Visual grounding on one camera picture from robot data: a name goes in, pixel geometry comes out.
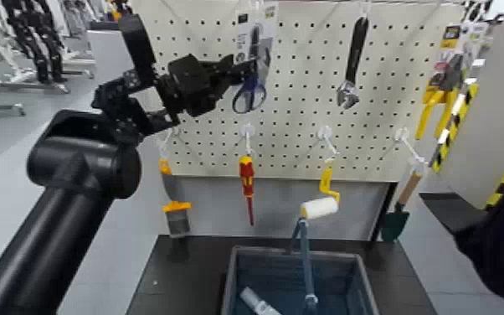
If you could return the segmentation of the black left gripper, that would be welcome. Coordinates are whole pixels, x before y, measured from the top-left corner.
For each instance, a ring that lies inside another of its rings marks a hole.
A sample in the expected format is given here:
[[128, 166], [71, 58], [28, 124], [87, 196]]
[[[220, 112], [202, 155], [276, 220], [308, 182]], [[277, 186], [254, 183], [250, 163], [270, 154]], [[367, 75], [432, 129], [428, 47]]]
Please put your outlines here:
[[162, 79], [162, 102], [167, 112], [201, 116], [212, 111], [229, 87], [257, 76], [253, 60], [236, 63], [232, 54], [218, 61], [198, 60], [193, 54], [167, 64]]

